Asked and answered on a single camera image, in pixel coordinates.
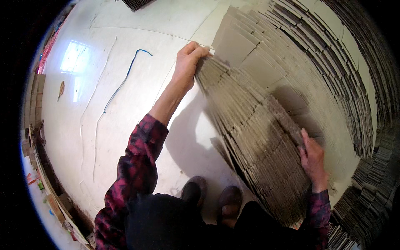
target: blue cable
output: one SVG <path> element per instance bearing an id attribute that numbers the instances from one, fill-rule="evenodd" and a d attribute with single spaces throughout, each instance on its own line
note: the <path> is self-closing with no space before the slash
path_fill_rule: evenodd
<path id="1" fill-rule="evenodd" d="M 132 62 L 130 63 L 129 70 L 128 70 L 128 73 L 126 74 L 125 79 L 122 81 L 121 85 L 117 88 L 117 90 L 114 92 L 114 94 L 112 94 L 110 100 L 107 102 L 106 106 L 104 107 L 103 114 L 106 113 L 106 109 L 107 109 L 108 105 L 110 104 L 111 100 L 114 98 L 114 96 L 117 94 L 117 92 L 118 92 L 118 91 L 120 90 L 120 88 L 124 85 L 126 79 L 128 78 L 130 69 L 132 68 L 132 64 L 133 64 L 133 62 L 134 62 L 134 60 L 135 60 L 135 58 L 136 58 L 136 55 L 138 54 L 139 50 L 141 50 L 141 51 L 143 51 L 143 52 L 146 52 L 147 54 L 153 56 L 152 54 L 150 54 L 150 52 L 145 51 L 145 50 L 142 50 L 142 49 L 138 49 L 138 50 L 136 51 L 135 56 L 134 56 L 134 58 L 132 59 Z"/>

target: black shoe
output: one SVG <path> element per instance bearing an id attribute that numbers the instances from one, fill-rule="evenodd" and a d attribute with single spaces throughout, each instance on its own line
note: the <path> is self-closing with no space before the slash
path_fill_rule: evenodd
<path id="1" fill-rule="evenodd" d="M 200 176 L 190 178 L 182 189 L 180 198 L 201 209 L 207 194 L 206 179 Z"/>
<path id="2" fill-rule="evenodd" d="M 226 187 L 218 200 L 217 225 L 234 227 L 242 203 L 242 191 L 237 186 Z"/>

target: hand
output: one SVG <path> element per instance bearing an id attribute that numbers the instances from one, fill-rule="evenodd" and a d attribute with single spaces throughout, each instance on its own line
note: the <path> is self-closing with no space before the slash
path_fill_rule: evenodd
<path id="1" fill-rule="evenodd" d="M 190 42 L 184 46 L 176 56 L 176 66 L 171 82 L 188 92 L 194 84 L 194 73 L 200 58 L 207 56 L 210 48 L 201 47 L 197 42 Z"/>
<path id="2" fill-rule="evenodd" d="M 324 170 L 324 150 L 313 139 L 308 137 L 306 129 L 301 130 L 306 147 L 298 146 L 301 165 L 312 182 L 312 192 L 319 193 L 328 188 L 328 174 Z"/>

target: feet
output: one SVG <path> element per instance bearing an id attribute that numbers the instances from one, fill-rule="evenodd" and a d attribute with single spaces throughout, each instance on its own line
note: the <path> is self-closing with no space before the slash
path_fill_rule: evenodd
<path id="1" fill-rule="evenodd" d="M 180 198 L 199 210 L 202 209 L 207 194 L 207 182 L 203 177 L 190 178 L 182 189 Z M 236 186 L 229 186 L 222 191 L 218 200 L 217 224 L 234 227 L 242 207 L 242 192 Z"/>
<path id="2" fill-rule="evenodd" d="M 234 227 L 242 207 L 243 196 L 240 189 L 236 186 L 229 186 L 222 191 L 218 201 L 219 214 L 218 225 Z"/>
<path id="3" fill-rule="evenodd" d="M 180 198 L 201 210 L 207 194 L 206 179 L 200 176 L 190 178 L 182 189 Z"/>

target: shirt sleeve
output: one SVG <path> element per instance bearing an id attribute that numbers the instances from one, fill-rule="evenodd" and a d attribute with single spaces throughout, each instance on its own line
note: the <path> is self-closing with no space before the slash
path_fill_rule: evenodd
<path id="1" fill-rule="evenodd" d="M 312 237 L 312 245 L 324 250 L 328 243 L 330 201 L 328 190 L 311 194 L 307 204 L 307 215 L 299 231 Z"/>
<path id="2" fill-rule="evenodd" d="M 152 194 L 157 184 L 156 159 L 168 129 L 151 115 L 130 135 L 126 155 L 118 162 L 117 180 L 106 192 L 105 207 L 94 219 L 96 249 L 126 249 L 127 203 L 137 194 Z"/>

